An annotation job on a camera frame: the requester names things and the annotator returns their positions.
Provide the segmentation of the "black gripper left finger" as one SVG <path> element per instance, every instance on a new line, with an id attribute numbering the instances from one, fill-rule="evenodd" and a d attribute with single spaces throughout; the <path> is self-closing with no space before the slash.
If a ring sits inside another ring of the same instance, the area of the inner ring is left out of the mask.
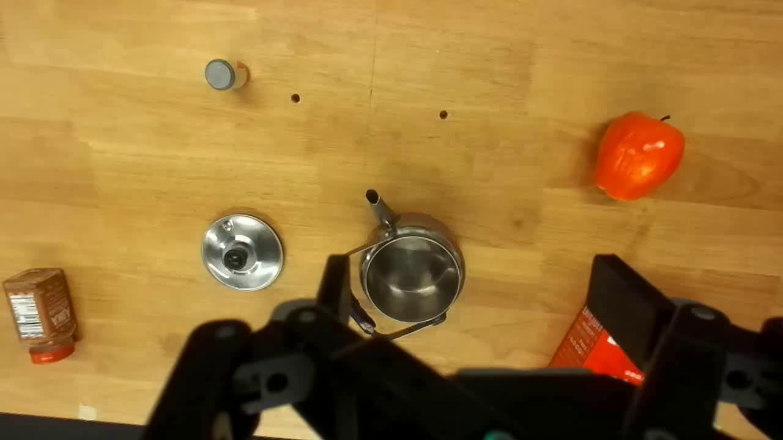
<path id="1" fill-rule="evenodd" d="M 389 337 L 347 324 L 351 260 L 327 261 L 314 300 L 283 302 L 269 323 L 198 324 L 143 431 L 143 440 L 253 440 L 263 414 L 294 407 L 329 440 L 448 431 L 456 383 Z"/>

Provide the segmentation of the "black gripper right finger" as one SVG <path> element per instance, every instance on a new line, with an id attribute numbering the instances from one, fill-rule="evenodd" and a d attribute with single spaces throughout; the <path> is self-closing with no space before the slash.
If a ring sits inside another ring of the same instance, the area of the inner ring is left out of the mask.
<path id="1" fill-rule="evenodd" d="M 713 306 L 669 299 L 617 255 L 593 260 L 588 307 L 643 372 L 628 440 L 717 440 L 720 404 L 783 440 L 782 316 L 746 329 Z"/>

